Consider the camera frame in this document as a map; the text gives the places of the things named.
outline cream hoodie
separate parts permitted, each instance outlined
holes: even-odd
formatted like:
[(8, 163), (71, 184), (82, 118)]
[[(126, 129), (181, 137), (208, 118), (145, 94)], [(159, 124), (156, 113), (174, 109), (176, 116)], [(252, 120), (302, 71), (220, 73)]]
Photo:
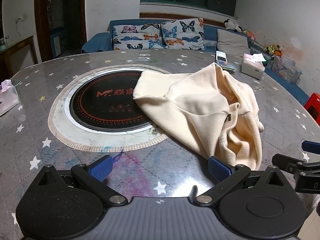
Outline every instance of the cream hoodie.
[(216, 63), (188, 74), (145, 70), (133, 99), (152, 121), (202, 157), (216, 155), (231, 165), (259, 169), (264, 127), (253, 90)]

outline metal screw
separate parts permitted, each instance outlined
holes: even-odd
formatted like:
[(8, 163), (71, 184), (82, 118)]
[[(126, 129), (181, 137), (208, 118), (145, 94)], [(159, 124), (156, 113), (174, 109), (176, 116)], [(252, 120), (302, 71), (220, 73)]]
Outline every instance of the metal screw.
[(197, 197), (197, 201), (199, 201), (200, 203), (207, 204), (212, 201), (212, 198), (207, 195), (202, 195), (202, 196)]
[(125, 201), (125, 198), (123, 196), (115, 195), (110, 197), (110, 201), (115, 204), (121, 204)]

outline red stool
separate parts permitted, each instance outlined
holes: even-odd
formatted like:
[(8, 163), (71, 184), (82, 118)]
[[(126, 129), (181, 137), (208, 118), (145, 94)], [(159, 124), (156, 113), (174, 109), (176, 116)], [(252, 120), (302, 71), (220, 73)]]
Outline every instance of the red stool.
[(320, 125), (320, 95), (313, 93), (309, 98), (308, 102), (304, 105), (304, 108), (309, 114), (316, 120), (317, 124)]

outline wooden side table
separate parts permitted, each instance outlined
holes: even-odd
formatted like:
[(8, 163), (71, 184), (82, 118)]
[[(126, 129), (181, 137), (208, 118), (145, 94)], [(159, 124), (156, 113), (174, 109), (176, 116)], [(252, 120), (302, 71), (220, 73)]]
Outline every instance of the wooden side table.
[(38, 59), (37, 59), (35, 45), (33, 43), (33, 35), (32, 35), (24, 39), (23, 41), (18, 41), (17, 43), (10, 45), (5, 50), (0, 52), (0, 60), (4, 61), (4, 66), (1, 66), (1, 68), (5, 68), (0, 71), (2, 73), (2, 75), (0, 76), (0, 80), (11, 78), (15, 74), (13, 72), (12, 64), (10, 62), (10, 56), (28, 45), (30, 45), (33, 64), (38, 64)]

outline table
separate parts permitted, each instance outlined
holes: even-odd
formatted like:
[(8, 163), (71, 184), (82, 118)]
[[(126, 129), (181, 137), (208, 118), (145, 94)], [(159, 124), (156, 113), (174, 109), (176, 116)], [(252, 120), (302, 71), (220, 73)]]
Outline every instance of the table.
[[(207, 52), (159, 49), (151, 50), (149, 59), (140, 61), (140, 53), (146, 52), (108, 51), (59, 58), (28, 67), (12, 78), (12, 83), (21, 81), (17, 86), (21, 104), (0, 119), (0, 232), (4, 239), (22, 237), (19, 226), (14, 224), (15, 207), (43, 165), (51, 163), (57, 169), (70, 169), (104, 155), (67, 147), (50, 133), (48, 114), (63, 87), (77, 76), (105, 66), (146, 64), (171, 73), (192, 73), (215, 60), (215, 55)], [(227, 59), (237, 67), (234, 77), (252, 87), (260, 107), (259, 118), (265, 127), (261, 133), (261, 169), (271, 164), (276, 153), (303, 159), (301, 143), (319, 141), (319, 126), (303, 106), (268, 75), (264, 74), (258, 81), (240, 72), (241, 58), (227, 56)], [(40, 160), (39, 169), (30, 170), (34, 157)], [(308, 153), (308, 157), (309, 162), (320, 161), (319, 155)], [(294, 185), (293, 176), (286, 173), (286, 177)], [(169, 137), (151, 147), (124, 152), (114, 163), (107, 185), (130, 199), (132, 196), (187, 196), (193, 185), (198, 186), (201, 194), (212, 187), (213, 182), (207, 161)], [(299, 196), (308, 208), (318, 198)]]
[(24, 48), (25, 46), (30, 45), (31, 50), (31, 57), (34, 64), (38, 64), (38, 59), (36, 55), (35, 45), (33, 42), (33, 35), (22, 40), (18, 41), (17, 43), (14, 43), (7, 47), (5, 50), (0, 52), (0, 60), (4, 60), (5, 68), (9, 74), (9, 76), (0, 77), (1, 79), (10, 79), (15, 73), (13, 72), (12, 65), (10, 62), (10, 57), (12, 54), (16, 53), (20, 49)]

